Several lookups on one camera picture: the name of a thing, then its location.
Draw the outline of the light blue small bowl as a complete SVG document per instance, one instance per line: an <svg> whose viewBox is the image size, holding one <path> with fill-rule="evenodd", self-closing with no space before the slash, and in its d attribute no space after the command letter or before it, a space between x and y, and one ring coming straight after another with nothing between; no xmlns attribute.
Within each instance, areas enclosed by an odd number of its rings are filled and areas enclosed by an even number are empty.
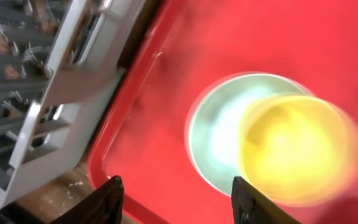
<svg viewBox="0 0 358 224"><path fill-rule="evenodd" d="M304 85L271 73L235 73L205 89L193 103L185 128L185 144L197 173L210 186L230 196L240 174L237 154L242 114L261 98L310 95Z"/></svg>

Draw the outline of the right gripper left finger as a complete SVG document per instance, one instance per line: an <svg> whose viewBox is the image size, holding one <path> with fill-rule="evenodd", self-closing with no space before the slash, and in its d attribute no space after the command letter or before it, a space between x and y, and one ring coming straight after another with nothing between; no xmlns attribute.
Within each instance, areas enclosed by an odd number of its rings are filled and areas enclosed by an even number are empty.
<svg viewBox="0 0 358 224"><path fill-rule="evenodd" d="M120 224L123 203L124 185L115 175L50 224Z"/></svg>

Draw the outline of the yellow plastic cup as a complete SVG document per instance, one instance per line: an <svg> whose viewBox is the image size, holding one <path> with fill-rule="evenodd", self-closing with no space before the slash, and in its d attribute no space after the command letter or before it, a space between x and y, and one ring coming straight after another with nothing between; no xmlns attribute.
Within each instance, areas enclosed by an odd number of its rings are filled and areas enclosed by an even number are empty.
<svg viewBox="0 0 358 224"><path fill-rule="evenodd" d="M263 98L242 112L241 175L274 202L332 200L358 172L358 130L337 106L313 96Z"/></svg>

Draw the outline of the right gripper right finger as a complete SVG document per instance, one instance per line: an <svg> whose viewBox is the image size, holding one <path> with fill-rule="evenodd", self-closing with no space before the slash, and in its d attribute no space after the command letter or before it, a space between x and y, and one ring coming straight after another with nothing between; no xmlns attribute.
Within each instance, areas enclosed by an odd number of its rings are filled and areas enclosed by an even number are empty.
<svg viewBox="0 0 358 224"><path fill-rule="evenodd" d="M235 224L300 224L241 176L233 179L231 203Z"/></svg>

